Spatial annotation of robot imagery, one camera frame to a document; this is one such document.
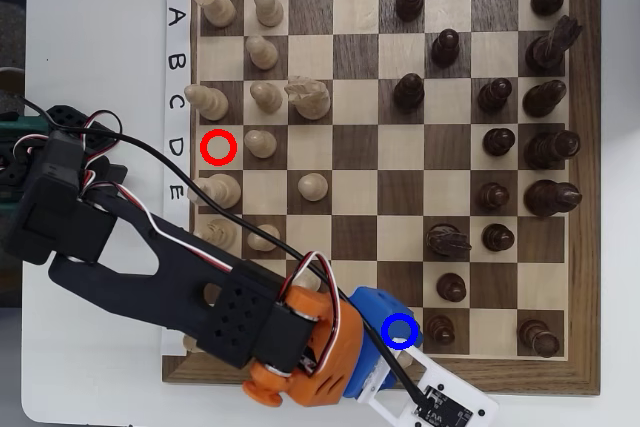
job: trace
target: white pawn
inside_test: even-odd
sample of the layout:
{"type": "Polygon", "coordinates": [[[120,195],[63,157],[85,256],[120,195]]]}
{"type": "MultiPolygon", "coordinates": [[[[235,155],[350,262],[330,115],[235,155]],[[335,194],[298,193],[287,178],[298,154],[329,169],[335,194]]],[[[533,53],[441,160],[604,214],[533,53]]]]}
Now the white pawn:
{"type": "Polygon", "coordinates": [[[244,143],[249,151],[259,159],[271,157],[278,146],[278,141],[271,132],[266,130],[252,130],[247,132],[244,143]]]}
{"type": "Polygon", "coordinates": [[[207,20],[214,26],[223,28],[236,18],[236,8],[230,0],[194,0],[202,7],[207,20]]]}
{"type": "Polygon", "coordinates": [[[326,197],[329,192],[329,183],[320,174],[309,174],[300,179],[298,190],[305,199],[317,202],[326,197]]]}
{"type": "Polygon", "coordinates": [[[282,106],[282,92],[269,82],[254,82],[249,89],[258,107],[267,114],[273,114],[282,106]]]}
{"type": "MultiPolygon", "coordinates": [[[[274,227],[273,225],[265,224],[258,227],[260,230],[264,230],[267,234],[274,236],[276,239],[280,239],[280,231],[274,227]]],[[[247,237],[247,244],[253,250],[257,250],[259,252],[271,252],[276,248],[271,242],[266,239],[263,239],[259,235],[249,234],[247,237]]]]}
{"type": "Polygon", "coordinates": [[[260,70],[272,69],[278,62],[278,49],[262,36],[256,35],[247,39],[247,51],[251,62],[260,70]]]}
{"type": "MultiPolygon", "coordinates": [[[[236,205],[242,195],[238,181],[226,174],[216,174],[208,179],[199,178],[194,180],[194,182],[223,209],[230,209],[236,205]]],[[[198,197],[191,189],[187,192],[187,198],[200,207],[207,205],[205,201],[198,197]]]]}
{"type": "Polygon", "coordinates": [[[220,120],[229,111],[229,99],[218,89],[203,85],[188,85],[184,89],[184,96],[205,119],[220,120]]]}
{"type": "Polygon", "coordinates": [[[284,9],[279,0],[253,0],[256,3],[258,21],[267,27],[275,27],[284,17],[284,9]]]}

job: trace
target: white surface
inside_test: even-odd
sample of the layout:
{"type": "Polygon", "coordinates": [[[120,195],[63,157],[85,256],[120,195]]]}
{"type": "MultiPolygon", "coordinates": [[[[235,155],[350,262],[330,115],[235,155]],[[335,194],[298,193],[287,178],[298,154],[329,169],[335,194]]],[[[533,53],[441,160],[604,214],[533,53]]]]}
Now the white surface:
{"type": "MultiPolygon", "coordinates": [[[[495,426],[637,425],[637,221],[640,203],[640,52],[637,0],[603,0],[602,395],[498,396],[495,426]]],[[[112,108],[127,133],[162,148],[165,0],[28,0],[27,93],[43,105],[112,108]]],[[[133,147],[110,155],[127,185],[162,207],[162,167],[133,147]]],[[[118,270],[153,271],[153,257],[121,225],[103,256],[118,270]]],[[[26,266],[22,397],[41,422],[145,427],[371,425],[371,409],[343,400],[305,410],[261,407],[237,387],[160,382],[160,328],[108,315],[26,266]]],[[[400,408],[397,393],[381,394],[400,408]]]]}

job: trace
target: dark square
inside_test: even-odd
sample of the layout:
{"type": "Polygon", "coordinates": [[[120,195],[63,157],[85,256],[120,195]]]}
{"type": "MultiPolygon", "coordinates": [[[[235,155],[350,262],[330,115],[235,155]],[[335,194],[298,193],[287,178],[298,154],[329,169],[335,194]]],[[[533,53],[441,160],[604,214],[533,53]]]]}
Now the dark square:
{"type": "Polygon", "coordinates": [[[518,171],[517,170],[472,170],[471,171],[471,215],[512,216],[518,215],[518,171]],[[485,184],[495,182],[509,191],[509,202],[502,207],[489,210],[480,205],[478,197],[485,184]]]}
{"type": "Polygon", "coordinates": [[[436,254],[429,247],[427,247],[426,236],[429,231],[439,224],[449,224],[453,225],[463,234],[466,234],[467,237],[470,235],[470,217],[425,217],[424,218],[424,235],[425,235],[425,243],[424,243],[424,260],[425,262],[469,262],[469,252],[466,255],[462,255],[460,257],[445,257],[440,254],[436,254]]]}
{"type": "Polygon", "coordinates": [[[496,113],[488,113],[478,106],[480,89],[494,79],[471,79],[471,123],[472,124],[517,124],[518,123],[518,79],[508,78],[513,92],[506,105],[496,113]]]}
{"type": "Polygon", "coordinates": [[[471,264],[472,309],[517,309],[517,264],[471,264]]]}
{"type": "Polygon", "coordinates": [[[381,34],[421,34],[424,32],[424,6],[415,20],[404,22],[396,14],[396,0],[380,0],[381,34]]]}
{"type": "Polygon", "coordinates": [[[278,62],[269,70],[261,70],[257,68],[251,61],[251,56],[247,51],[245,37],[244,48],[244,80],[287,80],[289,75],[289,37],[286,35],[277,35],[273,37],[265,37],[269,42],[276,46],[278,50],[278,62]]]}
{"type": "Polygon", "coordinates": [[[376,170],[377,168],[377,125],[333,126],[334,170],[376,170]]]}
{"type": "Polygon", "coordinates": [[[218,89],[227,96],[229,101],[229,110],[220,120],[209,120],[200,116],[200,125],[242,125],[244,122],[244,106],[242,82],[240,81],[223,81],[223,82],[200,82],[201,85],[213,89],[218,89]]]}
{"type": "Polygon", "coordinates": [[[563,263],[564,222],[564,217],[518,217],[518,262],[563,263]]]}
{"type": "MultiPolygon", "coordinates": [[[[287,241],[287,216],[286,215],[244,215],[247,222],[251,222],[256,227],[269,224],[273,225],[280,232],[280,240],[287,241]]],[[[284,250],[277,247],[270,252],[260,252],[249,247],[247,240],[249,231],[242,229],[242,258],[243,259],[284,259],[284,250]]]]}
{"type": "Polygon", "coordinates": [[[469,124],[425,125],[425,170],[471,169],[471,126],[469,124]]]}
{"type": "Polygon", "coordinates": [[[378,171],[379,215],[422,215],[424,174],[421,170],[378,171]]]}
{"type": "MultiPolygon", "coordinates": [[[[536,170],[524,160],[524,150],[527,144],[538,134],[545,132],[560,132],[564,130],[564,124],[519,124],[518,125],[518,169],[536,170]]],[[[548,170],[564,170],[566,161],[555,162],[548,170]]]]}
{"type": "Polygon", "coordinates": [[[333,0],[289,0],[289,35],[333,34],[333,0]]]}
{"type": "Polygon", "coordinates": [[[200,35],[202,37],[242,37],[244,35],[244,0],[230,0],[236,8],[236,18],[226,27],[214,27],[201,12],[200,35]]]}
{"type": "Polygon", "coordinates": [[[379,124],[424,124],[424,100],[417,109],[400,109],[393,101],[396,80],[378,81],[378,123],[379,124]]]}
{"type": "Polygon", "coordinates": [[[431,59],[431,46],[440,34],[426,34],[427,79],[461,79],[471,77],[471,32],[458,32],[458,34],[460,36],[460,54],[452,65],[444,69],[438,67],[431,59]]]}
{"type": "Polygon", "coordinates": [[[469,354],[469,309],[423,309],[422,317],[424,331],[422,351],[425,354],[469,354]],[[429,320],[436,315],[444,315],[451,320],[455,334],[453,343],[442,345],[433,340],[429,335],[429,320]]]}
{"type": "Polygon", "coordinates": [[[471,0],[471,30],[518,30],[518,0],[471,0]]]}
{"type": "MultiPolygon", "coordinates": [[[[519,310],[518,331],[527,320],[540,320],[547,324],[549,332],[555,334],[560,341],[560,350],[554,357],[564,357],[564,312],[562,310],[519,310]]],[[[536,357],[533,349],[520,341],[520,336],[518,336],[518,355],[536,357]]]]}
{"type": "Polygon", "coordinates": [[[247,135],[251,130],[261,130],[273,134],[278,146],[271,157],[261,159],[251,153],[244,142],[244,137],[236,139],[238,143],[242,142],[242,148],[244,149],[242,154],[243,168],[245,170],[287,170],[287,145],[289,142],[287,126],[245,125],[244,135],[247,135]]]}
{"type": "Polygon", "coordinates": [[[376,260],[377,255],[378,220],[375,215],[331,217],[333,260],[376,260]]]}
{"type": "Polygon", "coordinates": [[[333,78],[377,79],[378,35],[334,35],[333,78]]]}
{"type": "Polygon", "coordinates": [[[408,307],[422,306],[422,262],[378,262],[378,289],[408,307]]]}
{"type": "Polygon", "coordinates": [[[331,171],[290,170],[287,172],[287,213],[289,215],[331,215],[331,171]],[[298,182],[308,174],[320,174],[329,184],[327,195],[317,202],[305,199],[298,190],[298,182]]]}
{"type": "Polygon", "coordinates": [[[518,76],[519,77],[564,77],[564,62],[552,69],[544,72],[536,72],[532,70],[525,61],[525,54],[531,42],[538,37],[547,35],[549,32],[539,31],[521,31],[518,32],[518,76]]]}

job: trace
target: light square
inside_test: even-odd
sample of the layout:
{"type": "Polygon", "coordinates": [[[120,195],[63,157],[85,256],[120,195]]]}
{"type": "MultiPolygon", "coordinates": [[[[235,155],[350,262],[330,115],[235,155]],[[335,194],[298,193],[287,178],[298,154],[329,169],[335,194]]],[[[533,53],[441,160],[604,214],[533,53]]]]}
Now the light square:
{"type": "Polygon", "coordinates": [[[247,215],[286,215],[287,171],[245,170],[242,212],[247,215]]]}
{"type": "Polygon", "coordinates": [[[469,215],[470,188],[469,170],[425,170],[424,215],[469,215]]]}
{"type": "Polygon", "coordinates": [[[424,77],[424,34],[381,34],[379,55],[380,79],[401,79],[409,73],[424,77]]]}
{"type": "Polygon", "coordinates": [[[333,79],[333,36],[290,35],[289,72],[317,80],[333,79]]]}
{"type": "Polygon", "coordinates": [[[334,215],[376,215],[378,213],[378,172],[375,170],[334,170],[334,215]]]}
{"type": "Polygon", "coordinates": [[[473,32],[471,77],[518,77],[518,32],[473,32]]]}
{"type": "Polygon", "coordinates": [[[378,216],[378,260],[422,261],[423,217],[378,216]]]}
{"type": "Polygon", "coordinates": [[[423,170],[424,126],[380,125],[378,169],[423,170]]]}

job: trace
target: white chess piece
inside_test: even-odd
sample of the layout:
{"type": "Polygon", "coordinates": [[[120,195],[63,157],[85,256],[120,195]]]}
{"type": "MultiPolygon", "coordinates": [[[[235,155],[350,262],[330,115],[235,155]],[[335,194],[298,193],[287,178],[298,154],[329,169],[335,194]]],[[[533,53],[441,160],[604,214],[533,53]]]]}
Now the white chess piece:
{"type": "Polygon", "coordinates": [[[278,146],[278,141],[271,132],[266,130],[251,130],[244,137],[244,143],[249,151],[259,159],[271,157],[278,146]]]}
{"type": "Polygon", "coordinates": [[[284,9],[279,0],[253,0],[256,3],[258,21],[267,27],[275,27],[284,17],[284,9]]]}
{"type": "Polygon", "coordinates": [[[229,111],[229,100],[218,89],[203,85],[189,85],[184,89],[184,95],[205,119],[220,120],[229,111]]]}
{"type": "Polygon", "coordinates": [[[291,77],[284,88],[289,94],[289,102],[295,105],[305,119],[318,120],[327,115],[331,108],[331,96],[327,86],[307,77],[291,77]]]}
{"type": "Polygon", "coordinates": [[[264,37],[259,35],[249,37],[246,45],[251,62],[259,69],[272,69],[278,62],[278,49],[264,37]]]}
{"type": "Polygon", "coordinates": [[[329,183],[320,174],[305,175],[298,182],[298,190],[302,196],[311,202],[322,200],[329,191],[329,183]]]}
{"type": "MultiPolygon", "coordinates": [[[[208,179],[199,178],[195,179],[194,182],[223,209],[230,209],[236,205],[242,195],[238,181],[226,174],[216,174],[208,179]]],[[[191,189],[187,192],[187,198],[195,205],[207,205],[191,189]]]]}
{"type": "Polygon", "coordinates": [[[269,82],[254,82],[249,92],[258,107],[267,114],[273,114],[282,105],[282,92],[269,82]]]}
{"type": "MultiPolygon", "coordinates": [[[[265,224],[258,227],[260,230],[264,230],[267,234],[274,236],[276,239],[280,239],[280,231],[274,227],[273,225],[265,224]]],[[[247,237],[247,244],[253,250],[257,250],[259,252],[271,252],[276,248],[271,242],[266,239],[263,239],[259,235],[249,234],[247,237]]]]}
{"type": "Polygon", "coordinates": [[[194,1],[202,7],[204,16],[214,27],[226,27],[236,18],[236,8],[230,0],[194,1]]]}

